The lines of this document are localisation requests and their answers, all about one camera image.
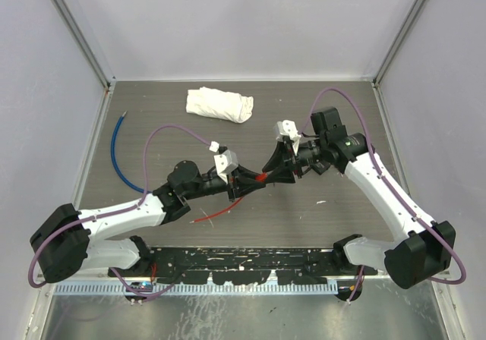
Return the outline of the red cable padlock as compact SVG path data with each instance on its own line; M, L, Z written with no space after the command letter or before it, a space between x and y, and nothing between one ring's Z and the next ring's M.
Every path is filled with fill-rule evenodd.
M268 174L267 173L261 173L259 174L257 177L256 177L256 181L257 182L260 182L260 183L264 183L265 180L267 179L268 177ZM221 211L219 212L216 212L212 215L205 215L203 218L199 218L199 219L195 219L193 221L191 221L191 224L193 223L198 223L198 222L203 222L203 221L207 221L207 220L211 220L211 219L214 219L218 216L221 216L225 213L229 213L233 208L235 208L241 201L243 200L243 197L239 197L234 203L232 203L230 206L226 207L225 209L222 209Z

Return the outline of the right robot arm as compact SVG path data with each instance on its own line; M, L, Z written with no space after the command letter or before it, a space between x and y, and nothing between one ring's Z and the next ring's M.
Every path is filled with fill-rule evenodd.
M403 289L448 269L456 231L421 209L394 180L365 135L349 134L335 108L311 114L314 136L302 142L294 121L274 126L276 149L263 181L293 183L306 167L333 166L369 199L391 231L391 242L350 235L333 245L333 265L348 275L359 266L387 272Z

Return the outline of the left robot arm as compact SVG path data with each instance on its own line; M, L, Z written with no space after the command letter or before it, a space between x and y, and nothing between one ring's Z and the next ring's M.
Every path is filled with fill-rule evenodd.
M135 276L152 267L150 251L140 238L115 236L138 228L164 225L189 212L189 200L227 193L237 201L265 187L267 174L256 173L217 155L207 173L190 160L179 162L167 182L138 200L101 209L78 210L66 203L54 210L30 238L45 284L69 279L88 269L116 268Z

